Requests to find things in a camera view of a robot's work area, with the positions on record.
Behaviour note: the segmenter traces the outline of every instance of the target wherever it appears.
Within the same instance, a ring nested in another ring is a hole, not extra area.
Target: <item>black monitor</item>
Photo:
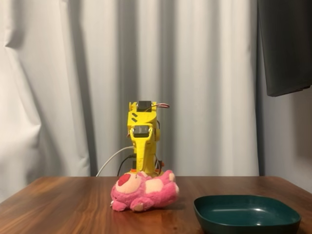
[[[267,94],[312,85],[312,0],[258,0]]]

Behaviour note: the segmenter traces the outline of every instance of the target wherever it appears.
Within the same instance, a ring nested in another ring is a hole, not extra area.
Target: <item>plastic plate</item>
[[[199,197],[194,209],[209,234],[295,234],[301,216],[284,203],[254,195]]]

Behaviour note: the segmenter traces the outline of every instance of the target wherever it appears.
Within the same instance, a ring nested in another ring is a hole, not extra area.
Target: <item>table surface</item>
[[[0,234],[201,234],[193,200],[204,195],[264,195],[302,215],[312,234],[312,194],[278,177],[177,177],[180,198],[143,213],[115,212],[117,177],[43,177],[0,204]]]

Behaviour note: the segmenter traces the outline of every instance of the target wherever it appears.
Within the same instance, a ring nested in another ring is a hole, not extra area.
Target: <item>stuffed animal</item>
[[[176,201],[179,188],[175,175],[167,170],[163,175],[151,178],[144,172],[122,175],[111,191],[111,206],[115,211],[131,209],[145,211],[160,208]]]

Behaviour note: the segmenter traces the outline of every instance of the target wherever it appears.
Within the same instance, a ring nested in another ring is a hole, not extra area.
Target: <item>plush toy nose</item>
[[[123,185],[125,182],[127,182],[130,178],[130,174],[124,174],[122,175],[118,180],[118,186]]]

